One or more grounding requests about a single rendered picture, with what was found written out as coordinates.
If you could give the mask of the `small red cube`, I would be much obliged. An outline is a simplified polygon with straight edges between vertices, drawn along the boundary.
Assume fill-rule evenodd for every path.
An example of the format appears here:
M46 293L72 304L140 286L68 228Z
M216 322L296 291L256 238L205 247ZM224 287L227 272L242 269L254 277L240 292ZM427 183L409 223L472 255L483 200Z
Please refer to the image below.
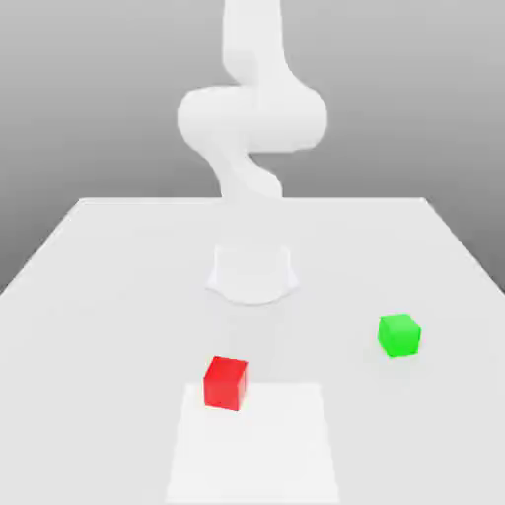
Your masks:
M204 404L239 411L247 390L248 366L245 360L214 356L203 377Z

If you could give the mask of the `small green cube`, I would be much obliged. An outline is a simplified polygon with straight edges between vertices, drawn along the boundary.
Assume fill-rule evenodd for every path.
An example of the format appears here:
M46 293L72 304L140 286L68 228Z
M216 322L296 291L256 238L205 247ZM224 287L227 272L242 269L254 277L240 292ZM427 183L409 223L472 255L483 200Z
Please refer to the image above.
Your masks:
M381 316L378 340L390 358L414 355L418 352L421 327L409 314Z

